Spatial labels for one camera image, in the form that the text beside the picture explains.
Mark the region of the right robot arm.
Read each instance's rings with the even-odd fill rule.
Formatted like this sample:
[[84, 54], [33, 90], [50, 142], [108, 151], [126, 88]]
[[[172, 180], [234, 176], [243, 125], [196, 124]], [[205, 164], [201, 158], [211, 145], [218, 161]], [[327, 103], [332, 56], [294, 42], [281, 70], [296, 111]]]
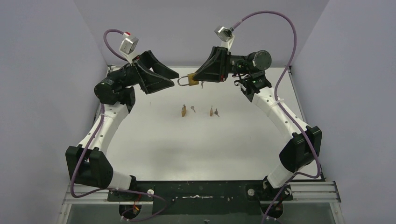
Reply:
[[289, 179], [319, 156], [322, 132], [317, 126], [311, 127], [298, 118], [275, 95], [275, 89], [265, 76], [271, 63], [271, 55], [265, 50], [247, 56], [233, 56], [229, 49], [217, 46], [212, 48], [208, 59], [195, 72], [193, 80], [219, 83], [232, 74], [236, 78], [234, 84], [283, 135], [287, 143], [280, 151], [280, 162], [264, 178], [266, 184], [262, 187], [265, 197], [275, 199]]

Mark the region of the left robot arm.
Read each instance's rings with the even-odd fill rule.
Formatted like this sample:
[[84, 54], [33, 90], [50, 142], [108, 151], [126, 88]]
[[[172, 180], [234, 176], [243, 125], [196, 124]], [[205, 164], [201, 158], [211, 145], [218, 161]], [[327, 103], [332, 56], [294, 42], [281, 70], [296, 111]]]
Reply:
[[138, 194], [136, 177], [116, 171], [106, 157], [118, 127], [136, 102], [134, 86], [145, 94], [173, 87], [179, 74], [167, 67], [148, 50], [132, 62], [108, 72], [94, 87], [100, 101], [100, 114], [88, 134], [65, 152], [73, 183], [100, 189], [119, 189], [126, 199]]

